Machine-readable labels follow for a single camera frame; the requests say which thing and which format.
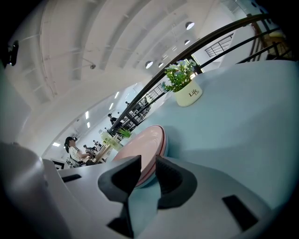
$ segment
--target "woman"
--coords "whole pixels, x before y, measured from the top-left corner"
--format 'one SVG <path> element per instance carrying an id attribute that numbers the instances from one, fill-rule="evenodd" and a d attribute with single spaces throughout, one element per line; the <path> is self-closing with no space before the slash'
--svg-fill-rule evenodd
<path id="1" fill-rule="evenodd" d="M 84 161 L 87 161 L 87 156 L 93 158 L 90 152 L 83 154 L 81 150 L 76 147 L 76 141 L 72 137 L 67 137 L 65 139 L 64 146 L 65 150 L 70 154 L 70 158 L 76 161 L 77 163 L 79 163 L 83 159 L 85 159 Z"/>

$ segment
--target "white ceiling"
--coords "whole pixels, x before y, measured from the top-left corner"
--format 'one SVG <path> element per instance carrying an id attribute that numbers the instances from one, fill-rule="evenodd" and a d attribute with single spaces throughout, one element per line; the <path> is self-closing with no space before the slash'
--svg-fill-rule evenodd
<path id="1" fill-rule="evenodd" d="M 20 41 L 8 80 L 30 106 L 18 141 L 39 155 L 78 116 L 140 81 L 148 82 L 194 43 L 218 0 L 49 0 L 11 39 Z M 186 31 L 185 23 L 195 22 Z M 154 64 L 145 69 L 145 62 Z"/>

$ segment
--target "green plant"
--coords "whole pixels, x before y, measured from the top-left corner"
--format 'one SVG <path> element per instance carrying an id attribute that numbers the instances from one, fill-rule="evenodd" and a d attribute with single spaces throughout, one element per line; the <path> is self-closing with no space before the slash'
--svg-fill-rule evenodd
<path id="1" fill-rule="evenodd" d="M 120 133 L 120 135 L 123 137 L 123 138 L 130 138 L 131 136 L 131 132 L 127 129 L 124 129 L 124 128 L 120 128 L 118 130 L 118 132 Z"/>
<path id="2" fill-rule="evenodd" d="M 194 71 L 193 66 L 196 63 L 193 60 L 178 61 L 177 65 L 170 65 L 165 68 L 166 75 L 171 85 L 165 85 L 167 91 L 178 92 L 191 82 L 190 75 Z"/>

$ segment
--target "handrail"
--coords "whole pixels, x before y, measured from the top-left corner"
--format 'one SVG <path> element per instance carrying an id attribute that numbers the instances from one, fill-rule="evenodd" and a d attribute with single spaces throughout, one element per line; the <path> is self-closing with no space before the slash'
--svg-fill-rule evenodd
<path id="1" fill-rule="evenodd" d="M 289 48 L 288 50 L 286 50 L 283 54 L 281 54 L 280 56 L 275 57 L 273 60 L 277 60 L 279 57 L 283 57 L 286 54 L 288 54 L 291 51 L 291 48 Z"/>
<path id="2" fill-rule="evenodd" d="M 237 20 L 235 22 L 232 22 L 208 35 L 205 37 L 199 39 L 194 44 L 192 44 L 190 47 L 185 49 L 183 52 L 181 52 L 178 56 L 176 56 L 172 61 L 170 61 L 168 64 L 165 65 L 164 68 L 162 68 L 151 80 L 146 84 L 146 86 L 136 95 L 136 97 L 131 101 L 129 106 L 124 110 L 124 112 L 118 117 L 116 122 L 112 125 L 110 130 L 114 129 L 115 126 L 132 110 L 132 108 L 136 105 L 136 103 L 146 94 L 146 92 L 151 89 L 159 80 L 161 80 L 165 76 L 165 68 L 168 67 L 171 64 L 176 63 L 177 61 L 181 59 L 185 59 L 187 56 L 190 56 L 195 51 L 203 48 L 210 42 L 218 39 L 219 37 L 230 33 L 238 28 L 244 27 L 248 24 L 251 24 L 256 21 L 264 20 L 270 18 L 269 14 L 258 14 L 254 16 L 249 16 L 240 20 Z"/>
<path id="3" fill-rule="evenodd" d="M 266 34 L 269 34 L 269 33 L 271 33 L 271 32 L 277 31 L 278 29 L 279 29 L 279 28 L 275 28 L 275 29 L 272 29 L 272 30 L 263 32 L 263 33 L 261 33 L 261 34 L 255 35 L 255 36 L 253 36 L 253 37 L 251 37 L 251 38 L 248 38 L 247 40 L 245 40 L 245 41 L 243 41 L 243 42 L 241 42 L 241 43 L 239 43 L 239 44 L 236 44 L 235 46 L 233 46 L 233 47 L 231 47 L 231 48 L 229 48 L 229 49 L 223 51 L 222 53 L 218 54 L 217 56 L 215 56 L 215 57 L 213 57 L 212 59 L 208 60 L 207 62 L 203 63 L 202 65 L 200 65 L 200 68 L 203 68 L 203 67 L 209 65 L 211 62 L 213 62 L 214 60 L 218 59 L 219 57 L 222 57 L 223 55 L 227 54 L 228 52 L 231 52 L 231 51 L 233 51 L 234 49 L 236 49 L 236 48 L 238 48 L 238 47 L 240 47 L 240 46 L 242 46 L 242 45 L 244 45 L 244 44 L 246 44 L 246 43 L 249 43 L 250 41 L 252 41 L 252 40 L 254 40 L 254 39 L 257 39 L 257 38 L 259 38 L 259 37 L 261 37 L 261 36 L 263 36 L 263 35 L 266 35 Z"/>
<path id="4" fill-rule="evenodd" d="M 152 100 L 151 102 L 149 102 L 147 105 L 145 105 L 145 107 L 143 107 L 133 118 L 135 118 L 137 115 L 140 115 L 146 108 L 148 108 L 149 106 L 151 106 L 153 103 L 155 103 L 158 99 L 160 99 L 163 95 L 165 95 L 166 93 L 163 92 L 162 94 L 160 94 L 158 97 L 156 97 L 154 100 Z"/>
<path id="5" fill-rule="evenodd" d="M 271 48 L 273 48 L 273 47 L 275 48 L 278 44 L 280 44 L 280 42 L 276 42 L 276 43 L 272 44 L 271 46 L 266 47 L 266 48 L 260 50 L 259 52 L 257 52 L 257 53 L 255 53 L 255 54 L 253 54 L 253 55 L 251 55 L 251 56 L 249 56 L 249 57 L 247 57 L 247 58 L 245 58 L 245 59 L 239 61 L 237 64 L 245 63 L 245 62 L 247 62 L 248 60 L 250 60 L 250 59 L 256 57 L 257 55 L 260 55 L 260 54 L 262 54 L 263 52 L 265 52 L 265 51 L 267 51 L 267 50 L 269 50 L 269 49 L 271 49 Z"/>

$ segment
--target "potted plant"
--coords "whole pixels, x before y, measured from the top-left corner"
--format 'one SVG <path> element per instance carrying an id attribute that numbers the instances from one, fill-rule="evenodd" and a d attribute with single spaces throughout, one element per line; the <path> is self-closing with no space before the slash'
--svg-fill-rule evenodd
<path id="1" fill-rule="evenodd" d="M 202 89 L 191 80 L 196 63 L 192 60 L 178 61 L 177 65 L 170 65 L 166 69 L 166 75 L 171 85 L 165 85 L 167 91 L 175 92 L 175 97 L 179 106 L 189 106 L 199 99 L 202 95 Z"/>
<path id="2" fill-rule="evenodd" d="M 124 129 L 124 128 L 120 128 L 118 130 L 118 133 L 120 133 L 120 135 L 123 137 L 123 138 L 130 138 L 131 137 L 131 132 L 127 129 Z"/>

